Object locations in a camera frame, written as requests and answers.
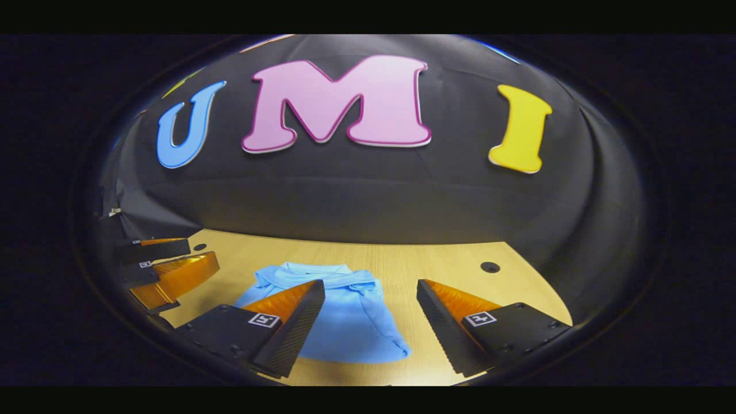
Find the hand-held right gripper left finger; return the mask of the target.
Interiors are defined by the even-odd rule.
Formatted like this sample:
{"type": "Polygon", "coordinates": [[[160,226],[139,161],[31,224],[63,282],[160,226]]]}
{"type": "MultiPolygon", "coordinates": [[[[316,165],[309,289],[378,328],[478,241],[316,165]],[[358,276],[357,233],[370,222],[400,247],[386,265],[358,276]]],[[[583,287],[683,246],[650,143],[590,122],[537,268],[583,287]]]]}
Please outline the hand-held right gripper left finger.
{"type": "Polygon", "coordinates": [[[316,279],[243,307],[219,305],[176,332],[239,369],[281,379],[291,374],[324,298],[316,279]]]}

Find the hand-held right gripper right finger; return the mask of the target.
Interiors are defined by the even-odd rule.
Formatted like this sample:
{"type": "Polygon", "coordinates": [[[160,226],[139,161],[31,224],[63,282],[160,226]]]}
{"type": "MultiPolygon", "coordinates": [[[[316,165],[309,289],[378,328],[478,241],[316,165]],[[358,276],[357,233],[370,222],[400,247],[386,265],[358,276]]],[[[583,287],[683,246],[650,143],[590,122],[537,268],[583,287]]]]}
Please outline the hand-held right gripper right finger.
{"type": "Polygon", "coordinates": [[[453,370],[464,377],[522,365],[571,326],[533,306],[499,305],[430,279],[416,299],[453,370]]]}

